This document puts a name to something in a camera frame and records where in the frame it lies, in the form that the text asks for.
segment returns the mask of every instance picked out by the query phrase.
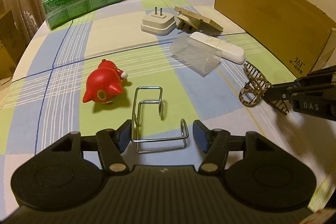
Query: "red cat figurine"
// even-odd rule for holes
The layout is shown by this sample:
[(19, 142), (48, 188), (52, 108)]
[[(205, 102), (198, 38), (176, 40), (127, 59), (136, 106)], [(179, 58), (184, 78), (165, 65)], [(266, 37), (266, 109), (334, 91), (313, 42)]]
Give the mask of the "red cat figurine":
[(121, 81), (127, 78), (127, 73), (117, 68), (108, 60), (103, 59), (98, 68), (90, 73), (86, 80), (86, 91), (83, 103), (113, 102), (123, 92)]

